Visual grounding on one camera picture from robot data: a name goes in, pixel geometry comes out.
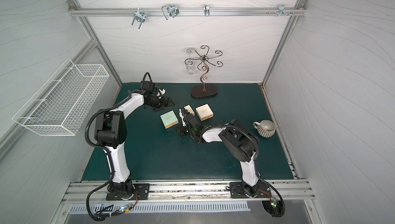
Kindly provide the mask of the mint green jewelry box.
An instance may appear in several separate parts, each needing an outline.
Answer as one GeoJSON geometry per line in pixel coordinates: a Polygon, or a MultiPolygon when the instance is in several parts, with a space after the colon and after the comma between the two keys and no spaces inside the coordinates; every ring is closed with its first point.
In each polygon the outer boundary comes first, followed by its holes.
{"type": "Polygon", "coordinates": [[[160,119],[166,129],[179,123],[179,120],[173,110],[161,115],[160,119]]]}

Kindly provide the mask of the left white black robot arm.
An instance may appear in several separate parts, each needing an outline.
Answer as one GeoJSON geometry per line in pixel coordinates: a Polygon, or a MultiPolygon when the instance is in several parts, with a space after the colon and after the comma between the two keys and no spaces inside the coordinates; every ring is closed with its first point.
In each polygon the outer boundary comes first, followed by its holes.
{"type": "Polygon", "coordinates": [[[165,93],[166,90],[161,87],[155,87],[153,90],[141,88],[129,91],[128,96],[120,103],[100,109],[89,119],[84,132],[85,140],[89,146],[105,152],[110,169],[110,179],[90,191],[86,197],[87,212],[94,221],[102,222],[111,216],[102,211],[93,213],[89,204],[91,195],[105,186],[109,186],[110,193],[122,200],[138,197],[125,158],[124,142],[127,138],[125,119],[143,105],[148,105],[154,110],[173,106],[171,98],[163,97],[165,93]]]}

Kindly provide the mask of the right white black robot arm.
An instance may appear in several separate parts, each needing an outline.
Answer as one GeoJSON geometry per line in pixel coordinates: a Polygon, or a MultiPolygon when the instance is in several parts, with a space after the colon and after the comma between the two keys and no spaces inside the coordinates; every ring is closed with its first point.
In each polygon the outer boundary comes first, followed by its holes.
{"type": "Polygon", "coordinates": [[[255,198],[258,196],[275,199],[271,190],[278,191],[260,177],[257,158],[260,154],[258,138],[238,120],[233,119],[224,125],[203,126],[200,121],[185,108],[179,109],[182,124],[177,128],[179,136],[189,136],[196,144],[221,142],[240,162],[242,180],[239,186],[229,185],[227,189],[232,197],[255,198]]]}

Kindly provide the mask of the large cream drawer jewelry box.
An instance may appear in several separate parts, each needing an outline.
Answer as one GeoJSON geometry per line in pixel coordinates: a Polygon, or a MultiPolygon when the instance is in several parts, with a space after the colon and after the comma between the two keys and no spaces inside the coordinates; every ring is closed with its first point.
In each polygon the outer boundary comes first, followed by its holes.
{"type": "Polygon", "coordinates": [[[214,116],[214,113],[208,104],[196,107],[195,110],[201,121],[207,120],[214,116]]]}

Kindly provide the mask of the small cream jewelry box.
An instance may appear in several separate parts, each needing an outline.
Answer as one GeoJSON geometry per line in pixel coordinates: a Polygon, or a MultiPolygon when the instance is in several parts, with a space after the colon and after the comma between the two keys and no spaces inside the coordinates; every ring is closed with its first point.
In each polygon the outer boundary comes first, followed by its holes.
{"type": "Polygon", "coordinates": [[[195,112],[194,112],[194,110],[192,109],[192,107],[191,107],[190,105],[187,105],[187,106],[185,106],[184,108],[185,108],[185,110],[187,110],[190,114],[192,114],[193,116],[195,116],[195,112]]]}

